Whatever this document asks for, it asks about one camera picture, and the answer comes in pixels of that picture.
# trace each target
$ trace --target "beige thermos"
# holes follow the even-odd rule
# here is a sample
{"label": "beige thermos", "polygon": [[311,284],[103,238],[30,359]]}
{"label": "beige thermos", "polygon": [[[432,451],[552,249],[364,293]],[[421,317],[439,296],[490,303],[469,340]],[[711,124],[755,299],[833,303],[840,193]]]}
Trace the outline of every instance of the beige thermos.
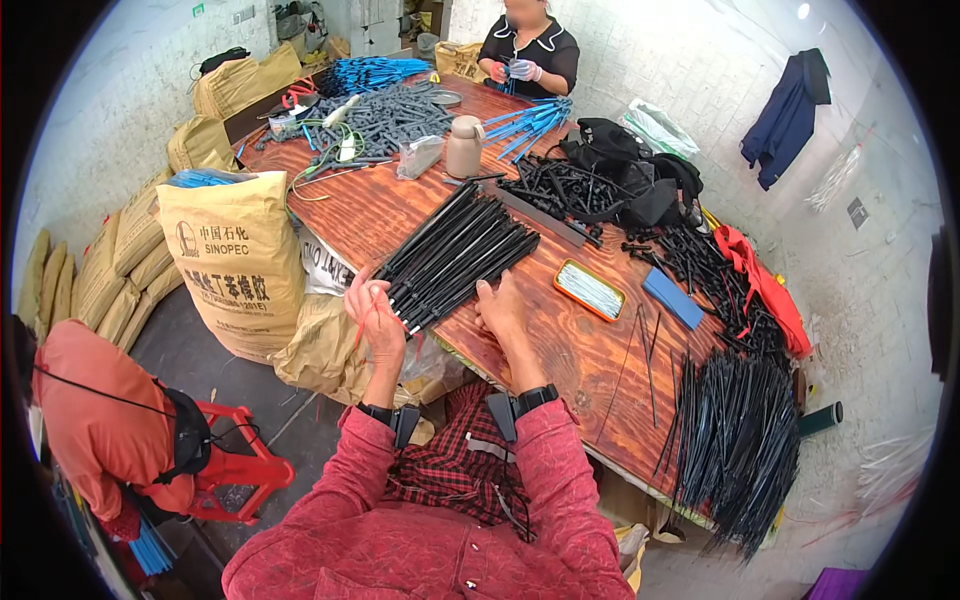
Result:
{"label": "beige thermos", "polygon": [[450,139],[446,142],[446,172],[465,179],[480,173],[480,152],[483,150],[483,124],[480,119],[464,115],[453,119]]}

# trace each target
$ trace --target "wood grain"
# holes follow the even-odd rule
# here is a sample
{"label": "wood grain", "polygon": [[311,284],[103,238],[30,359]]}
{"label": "wood grain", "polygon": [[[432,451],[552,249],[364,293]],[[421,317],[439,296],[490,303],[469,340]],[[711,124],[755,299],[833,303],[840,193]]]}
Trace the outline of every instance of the wood grain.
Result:
{"label": "wood grain", "polygon": [[[531,106],[449,75],[444,75],[443,87],[464,95],[464,102],[454,112],[473,114],[483,120]],[[545,136],[533,152],[545,154],[570,127],[567,123],[561,131]],[[506,160],[496,160],[503,145],[494,144],[485,149],[482,173],[507,171],[512,175],[516,172]],[[297,139],[270,143],[263,152],[255,151],[252,144],[248,144],[241,159],[254,172],[283,170],[292,179],[306,168],[315,154],[305,140]],[[299,190],[304,197],[329,194],[328,200],[304,202],[291,194],[287,202],[351,267],[379,264],[453,190],[453,186],[443,183],[443,171],[441,160],[419,179],[406,181],[396,178],[396,164],[385,165]],[[529,304],[530,336],[547,376],[579,416],[581,439],[638,478],[653,483],[653,470],[674,411],[670,351],[675,354],[679,376],[680,354],[689,345],[696,361],[702,362],[715,345],[712,331],[721,330],[720,323],[707,316],[696,331],[690,332],[648,297],[642,291],[642,284],[650,267],[620,251],[625,237],[619,229],[607,228],[604,246],[599,250],[589,245],[576,250],[557,234],[513,212],[541,235],[540,246],[516,266],[515,273],[520,292]],[[588,266],[626,293],[627,303],[619,320],[607,324],[553,288],[553,276],[567,258]],[[657,396],[657,428],[652,423],[639,322],[628,351],[634,314],[641,302],[646,309],[651,338],[657,314],[663,312],[651,360]],[[509,387],[512,377],[499,346],[491,334],[474,325],[474,318],[472,302],[469,302],[435,327],[434,332]],[[655,487],[672,490],[673,473],[663,481],[658,478]]]}

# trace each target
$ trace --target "wristwatch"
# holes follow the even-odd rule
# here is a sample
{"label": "wristwatch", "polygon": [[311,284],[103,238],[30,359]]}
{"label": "wristwatch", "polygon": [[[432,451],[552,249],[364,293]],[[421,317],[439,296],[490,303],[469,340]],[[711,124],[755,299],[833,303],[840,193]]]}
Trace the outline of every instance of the wristwatch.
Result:
{"label": "wristwatch", "polygon": [[557,394],[557,388],[555,388],[552,383],[548,383],[545,387],[541,386],[524,392],[516,397],[518,408],[516,417],[519,419],[541,404],[545,404],[550,400],[556,400],[558,397],[560,397],[560,395]]}
{"label": "wristwatch", "polygon": [[516,420],[560,395],[553,384],[534,388],[513,397],[498,393],[487,396],[487,408],[507,442],[516,442]]}
{"label": "wristwatch", "polygon": [[360,402],[357,408],[394,430],[394,448],[403,448],[410,443],[410,436],[420,420],[420,408],[413,404],[391,410]]}

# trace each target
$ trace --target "red plastic stool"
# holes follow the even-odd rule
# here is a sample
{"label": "red plastic stool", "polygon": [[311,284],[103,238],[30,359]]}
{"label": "red plastic stool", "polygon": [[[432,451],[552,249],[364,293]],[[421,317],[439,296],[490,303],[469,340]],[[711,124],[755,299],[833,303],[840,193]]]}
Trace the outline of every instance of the red plastic stool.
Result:
{"label": "red plastic stool", "polygon": [[[286,488],[293,482],[296,472],[286,459],[270,453],[267,446],[255,435],[250,427],[248,417],[253,413],[246,406],[234,408],[212,402],[194,400],[200,411],[206,415],[206,423],[213,426],[220,417],[229,417],[240,425],[238,429],[243,433],[247,443],[253,448],[256,456],[230,454],[210,446],[210,462],[204,470],[194,476],[195,493],[193,505],[187,513],[196,518],[217,521],[242,522],[247,525],[255,524],[258,519],[253,516],[264,500],[274,491]],[[220,501],[213,494],[213,490],[225,485],[257,486],[253,495],[236,513],[224,509]]]}

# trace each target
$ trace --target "black shirt with white trim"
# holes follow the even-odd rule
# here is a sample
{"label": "black shirt with white trim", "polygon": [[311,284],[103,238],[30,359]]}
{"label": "black shirt with white trim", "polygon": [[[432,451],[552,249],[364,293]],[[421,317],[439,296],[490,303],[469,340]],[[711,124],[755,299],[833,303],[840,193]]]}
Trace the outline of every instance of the black shirt with white trim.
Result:
{"label": "black shirt with white trim", "polygon": [[[530,40],[526,47],[516,50],[516,28],[507,23],[507,15],[501,14],[496,24],[487,34],[480,56],[477,60],[493,59],[504,64],[509,57],[532,60],[547,73],[560,75],[566,79],[567,93],[573,91],[577,83],[577,62],[580,60],[580,48],[577,40],[565,30],[557,19],[547,15],[550,26],[546,31]],[[553,94],[543,89],[537,82],[516,81],[515,92],[530,98],[552,98]]]}

